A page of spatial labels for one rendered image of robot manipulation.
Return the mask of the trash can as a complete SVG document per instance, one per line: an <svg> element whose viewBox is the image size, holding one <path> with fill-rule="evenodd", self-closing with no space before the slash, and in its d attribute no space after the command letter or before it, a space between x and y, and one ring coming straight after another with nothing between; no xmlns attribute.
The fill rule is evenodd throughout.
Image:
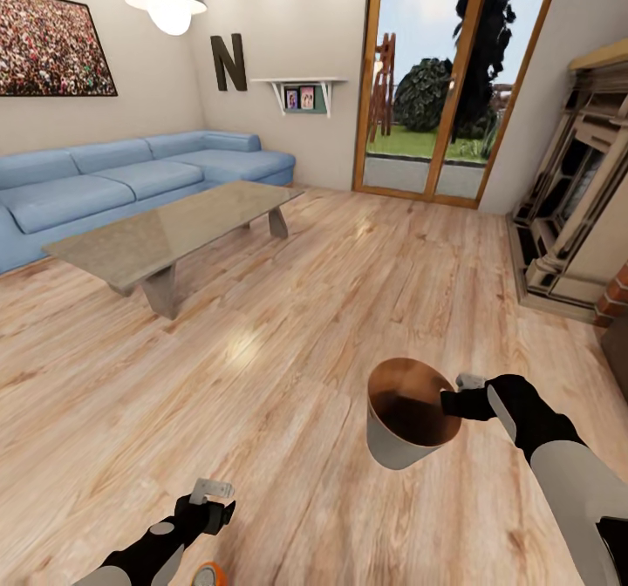
<svg viewBox="0 0 628 586"><path fill-rule="evenodd" d="M368 378L366 442L381 466L398 471L451 442L462 418L443 413L442 390L456 392L438 371L413 358L390 358Z"/></svg>

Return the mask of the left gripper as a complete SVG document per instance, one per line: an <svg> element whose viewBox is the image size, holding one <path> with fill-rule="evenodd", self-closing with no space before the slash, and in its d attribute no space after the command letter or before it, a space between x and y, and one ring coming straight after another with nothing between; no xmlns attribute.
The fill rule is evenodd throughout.
<svg viewBox="0 0 628 586"><path fill-rule="evenodd" d="M229 524L236 506L235 501L225 507L224 504L213 501L207 501L207 503L202 503L201 505L193 505L189 503L189 500L190 495L181 496L177 500L174 516L179 514L191 515L195 520L194 540L202 533L208 533L209 535L219 533L222 526Z"/></svg>

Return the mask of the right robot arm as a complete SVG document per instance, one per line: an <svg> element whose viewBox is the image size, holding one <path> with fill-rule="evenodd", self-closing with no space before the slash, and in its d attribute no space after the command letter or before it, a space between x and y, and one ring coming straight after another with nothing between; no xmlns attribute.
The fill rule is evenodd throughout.
<svg viewBox="0 0 628 586"><path fill-rule="evenodd" d="M498 418L523 449L585 586L628 586L628 486L518 374L460 372L442 390L443 413Z"/></svg>

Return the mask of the can of soda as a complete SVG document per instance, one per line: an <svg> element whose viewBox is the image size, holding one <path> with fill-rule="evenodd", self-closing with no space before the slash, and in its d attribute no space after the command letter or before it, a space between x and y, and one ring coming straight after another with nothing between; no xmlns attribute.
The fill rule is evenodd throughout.
<svg viewBox="0 0 628 586"><path fill-rule="evenodd" d="M195 572L191 586L228 586L228 578L214 562L206 562Z"/></svg>

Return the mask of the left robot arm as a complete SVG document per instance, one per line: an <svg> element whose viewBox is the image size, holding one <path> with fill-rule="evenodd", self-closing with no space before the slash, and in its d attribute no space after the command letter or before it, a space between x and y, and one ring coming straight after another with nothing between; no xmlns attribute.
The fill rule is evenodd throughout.
<svg viewBox="0 0 628 586"><path fill-rule="evenodd" d="M142 540L113 551L102 567L71 586L167 586L176 575L186 549L200 534L216 535L227 526L236 502L224 504L208 497L232 498L227 482L199 478L189 496L177 500L174 516L151 526Z"/></svg>

